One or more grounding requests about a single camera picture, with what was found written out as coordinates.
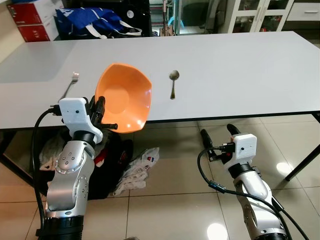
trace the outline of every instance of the table leg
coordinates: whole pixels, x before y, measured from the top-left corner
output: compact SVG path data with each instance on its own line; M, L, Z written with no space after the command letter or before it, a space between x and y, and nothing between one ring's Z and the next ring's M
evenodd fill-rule
M315 113L313 117L320 123L320 114ZM297 175L302 169L304 169L313 159L320 154L320 144L292 171L285 180L290 181L295 175Z

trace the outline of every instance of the white table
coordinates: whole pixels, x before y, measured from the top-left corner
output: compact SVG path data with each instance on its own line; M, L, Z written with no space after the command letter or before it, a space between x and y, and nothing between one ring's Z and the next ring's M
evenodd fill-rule
M111 63L151 80L150 122L320 113L320 50L294 32L74 40L24 43L0 64L0 129L32 128L73 71L80 79L68 97L90 99ZM172 70L180 73L174 100ZM51 116L41 126L60 125Z

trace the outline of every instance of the blue tote bag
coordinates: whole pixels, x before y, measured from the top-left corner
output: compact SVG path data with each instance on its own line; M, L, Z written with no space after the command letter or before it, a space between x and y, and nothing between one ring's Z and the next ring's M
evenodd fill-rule
M141 36L142 30L122 21L112 10L100 7L61 8L56 9L57 22L60 30L68 35L88 36L106 39L99 32L115 31L121 35ZM136 32L121 32L124 27L135 29Z

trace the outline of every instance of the cardboard box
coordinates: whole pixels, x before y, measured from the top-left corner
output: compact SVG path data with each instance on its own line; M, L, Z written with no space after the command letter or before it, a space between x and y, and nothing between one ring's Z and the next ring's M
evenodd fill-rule
M64 7L62 0L35 0L8 5L17 25L42 24Z
M53 41L59 35L53 16L42 24L19 25L17 27L26 42Z

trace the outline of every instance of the black table frame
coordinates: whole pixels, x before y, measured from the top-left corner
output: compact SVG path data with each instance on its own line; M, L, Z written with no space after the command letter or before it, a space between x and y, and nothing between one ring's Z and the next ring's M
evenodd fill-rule
M305 112L287 112L287 113L272 113L272 114L255 114L255 115L240 115L240 116L222 116L222 117L200 117L200 118L183 118L183 119L169 119L169 120L151 120L147 123L172 123L172 122L188 122L188 121L206 121L206 120L223 120L223 119L241 119L241 118L258 118L258 117L275 117L275 116L289 116L289 115L306 115L311 114L320 123L320 110L319 111L305 111ZM59 126L41 127L41 129L58 129ZM11 143L17 131L32 130L32 127L25 128L11 128L3 129L4 138L0 143L0 163L4 164L12 172L22 178L29 185L33 186L33 178L12 160L7 158L4 154L7 147ZM312 162L320 154L320 144L294 169L289 173L285 180L290 181L296 176L302 169L304 169L309 163Z

